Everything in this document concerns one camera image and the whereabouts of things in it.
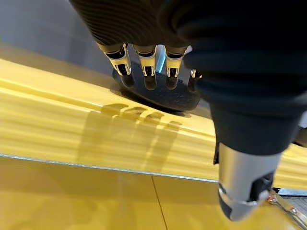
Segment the metal bracket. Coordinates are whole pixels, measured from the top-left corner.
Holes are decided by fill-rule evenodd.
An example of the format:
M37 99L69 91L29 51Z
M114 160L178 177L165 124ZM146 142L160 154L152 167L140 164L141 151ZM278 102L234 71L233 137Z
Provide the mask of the metal bracket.
M307 230L307 217L293 207L289 202L283 199L274 190L271 190L271 194L267 199L267 202L271 205L277 205L281 208L298 226L302 229Z

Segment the gray wall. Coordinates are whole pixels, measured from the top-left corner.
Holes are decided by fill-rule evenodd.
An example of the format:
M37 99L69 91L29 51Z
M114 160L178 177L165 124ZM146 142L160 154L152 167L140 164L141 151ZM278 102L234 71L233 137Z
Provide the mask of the gray wall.
M111 64L68 0L0 0L0 35L11 45L111 74ZM133 50L130 58L137 60Z

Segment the yellow surface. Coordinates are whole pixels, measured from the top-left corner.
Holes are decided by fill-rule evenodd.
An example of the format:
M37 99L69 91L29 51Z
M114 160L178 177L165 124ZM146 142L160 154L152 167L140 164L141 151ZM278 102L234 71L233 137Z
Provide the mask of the yellow surface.
M0 158L0 230L165 230L151 176Z
M169 230L296 230L277 206L263 204L240 222L231 222L218 204L217 184L153 177Z
M293 230L277 207L232 223L216 184L0 157L0 230Z
M212 120L128 100L110 90L103 74L9 46L1 49L1 153L217 179ZM80 81L91 77L108 82L102 87ZM275 186L307 189L307 149L291 145L284 153Z

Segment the yellow ledge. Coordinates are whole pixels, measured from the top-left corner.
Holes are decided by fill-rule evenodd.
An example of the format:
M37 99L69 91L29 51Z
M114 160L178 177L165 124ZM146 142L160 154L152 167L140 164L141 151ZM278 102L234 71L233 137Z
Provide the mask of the yellow ledge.
M131 101L110 91L112 81L76 80L105 76L72 64L8 46L1 56L1 153L217 180L212 120ZM297 145L285 151L276 187L307 189L306 153Z

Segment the robotic hand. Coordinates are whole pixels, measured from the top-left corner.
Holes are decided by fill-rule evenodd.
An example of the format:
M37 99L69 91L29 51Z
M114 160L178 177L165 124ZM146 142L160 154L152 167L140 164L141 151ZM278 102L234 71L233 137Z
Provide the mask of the robotic hand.
M166 85L184 56L191 91L209 102L216 131L220 205L233 221L269 195L282 152L307 110L307 14L298 0L70 0L126 87L135 84L127 43L144 83L156 87L156 45Z

